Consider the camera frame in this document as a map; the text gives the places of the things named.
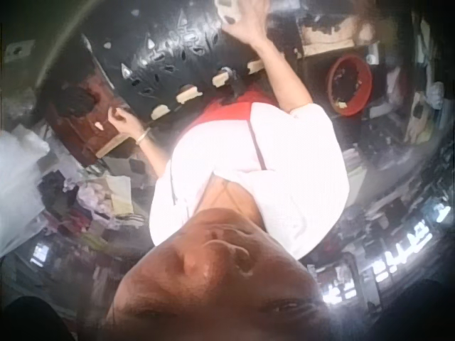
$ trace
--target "woman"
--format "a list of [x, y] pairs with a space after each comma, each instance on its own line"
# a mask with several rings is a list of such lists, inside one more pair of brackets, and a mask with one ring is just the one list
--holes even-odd
[[330, 119], [267, 38], [268, 0], [240, 1], [223, 30], [264, 62], [279, 108], [249, 91], [211, 104], [170, 158], [121, 109], [109, 121], [158, 175], [156, 247], [123, 279], [108, 315], [150, 340], [319, 339], [330, 328], [316, 282], [297, 261], [343, 211], [348, 179]]

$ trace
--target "white shirt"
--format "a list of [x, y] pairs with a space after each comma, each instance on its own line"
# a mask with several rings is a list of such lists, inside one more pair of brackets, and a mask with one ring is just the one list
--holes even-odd
[[155, 187], [150, 212], [155, 245], [191, 218], [212, 174], [251, 194], [266, 231], [295, 259], [327, 235], [349, 192], [331, 120], [316, 104], [287, 114], [270, 104], [254, 103], [251, 125], [267, 170], [261, 170], [246, 121], [202, 123], [181, 138]]

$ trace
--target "red pot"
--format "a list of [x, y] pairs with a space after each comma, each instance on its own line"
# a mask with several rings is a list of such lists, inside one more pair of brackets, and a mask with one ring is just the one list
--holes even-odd
[[[333, 101], [333, 76], [335, 75], [335, 71], [338, 69], [341, 63], [349, 62], [354, 64], [355, 68], [358, 71], [358, 80], [362, 83], [358, 88], [354, 97], [346, 103], [348, 107], [341, 109], [336, 105]], [[329, 73], [328, 73], [328, 82], [327, 82], [327, 93], [330, 103], [333, 109], [343, 116], [352, 116], [357, 114], [361, 111], [365, 105], [367, 104], [371, 89], [373, 87], [373, 76], [371, 75], [370, 66], [360, 57], [357, 55], [344, 55], [343, 57], [339, 58], [335, 64], [332, 65]]]

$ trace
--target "nose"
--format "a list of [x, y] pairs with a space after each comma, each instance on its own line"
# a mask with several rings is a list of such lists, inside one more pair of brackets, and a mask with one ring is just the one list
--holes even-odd
[[252, 257], [248, 250], [223, 240], [211, 240], [184, 255], [185, 275], [205, 291], [222, 285], [228, 277], [240, 280], [251, 270]]

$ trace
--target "cloth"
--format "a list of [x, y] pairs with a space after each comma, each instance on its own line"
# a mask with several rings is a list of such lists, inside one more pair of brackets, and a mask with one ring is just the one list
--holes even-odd
[[[212, 175], [251, 194], [267, 232], [295, 259], [330, 231], [349, 191], [331, 120], [316, 104], [287, 114], [264, 102], [270, 103], [248, 92], [230, 106], [211, 104], [180, 138], [156, 183], [150, 212], [155, 245], [191, 218]], [[261, 170], [248, 121], [266, 170]]]

